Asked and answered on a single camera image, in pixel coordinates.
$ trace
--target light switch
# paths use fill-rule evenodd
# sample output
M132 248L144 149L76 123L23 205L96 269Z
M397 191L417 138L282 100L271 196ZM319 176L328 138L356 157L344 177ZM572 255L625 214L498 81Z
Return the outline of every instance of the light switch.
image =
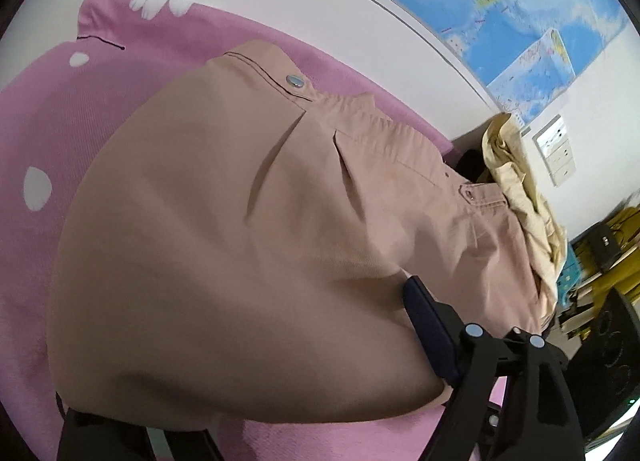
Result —
M574 153L571 150L567 129L558 114L534 136L542 159L545 161L554 185L561 186L575 173Z

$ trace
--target world map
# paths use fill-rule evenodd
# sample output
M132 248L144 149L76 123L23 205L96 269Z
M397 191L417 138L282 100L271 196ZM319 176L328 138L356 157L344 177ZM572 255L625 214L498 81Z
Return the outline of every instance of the world map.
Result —
M629 22L618 0L393 0L438 36L522 126Z

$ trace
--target pink bedsheet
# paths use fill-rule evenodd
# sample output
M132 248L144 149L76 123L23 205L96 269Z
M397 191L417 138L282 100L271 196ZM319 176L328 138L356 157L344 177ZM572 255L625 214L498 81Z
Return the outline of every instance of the pink bedsheet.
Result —
M181 0L86 0L79 36L0 92L0 400L43 461L62 419L47 368L47 287L68 206L101 146L169 81L259 38L289 54L318 89L372 92L391 118L441 153L452 144L396 98L330 56L247 19ZM223 418L230 461L414 461L438 412L354 425L264 425Z

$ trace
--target waistband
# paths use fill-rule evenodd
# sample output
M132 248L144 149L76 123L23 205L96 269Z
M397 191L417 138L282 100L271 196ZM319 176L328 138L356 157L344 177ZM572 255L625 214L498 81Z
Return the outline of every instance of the waistband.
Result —
M242 44L225 55L251 66L284 97L305 110L313 110L335 130L411 168L443 190L460 195L469 207L506 205L497 184L466 181L443 163L440 152L424 134L391 120L379 110L370 92L339 96L316 91L282 49L260 40Z

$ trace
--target white wall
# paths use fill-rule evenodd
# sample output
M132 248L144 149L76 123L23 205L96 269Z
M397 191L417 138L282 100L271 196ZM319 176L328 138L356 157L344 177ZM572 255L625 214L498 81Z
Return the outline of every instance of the white wall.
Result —
M458 59L390 0L192 1L257 20L329 53L394 94L449 139L497 112ZM51 47L75 39L81 2L24 3L0 41L0 88Z
M558 112L577 170L556 188L532 136ZM640 188L640 36L633 26L536 118L525 144L538 184L570 238Z

